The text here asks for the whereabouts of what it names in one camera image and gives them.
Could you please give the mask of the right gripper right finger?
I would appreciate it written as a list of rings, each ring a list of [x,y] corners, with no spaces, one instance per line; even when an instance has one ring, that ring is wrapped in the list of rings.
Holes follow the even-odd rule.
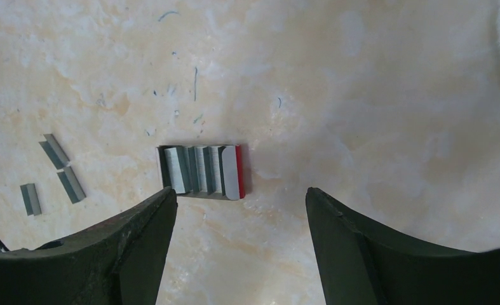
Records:
[[[306,212],[327,304],[500,304],[500,248],[420,240],[315,187]]]

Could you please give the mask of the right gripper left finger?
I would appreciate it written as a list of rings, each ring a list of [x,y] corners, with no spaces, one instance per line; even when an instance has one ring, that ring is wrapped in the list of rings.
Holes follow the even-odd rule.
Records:
[[[167,187],[35,250],[0,253],[0,304],[155,304],[176,216]]]

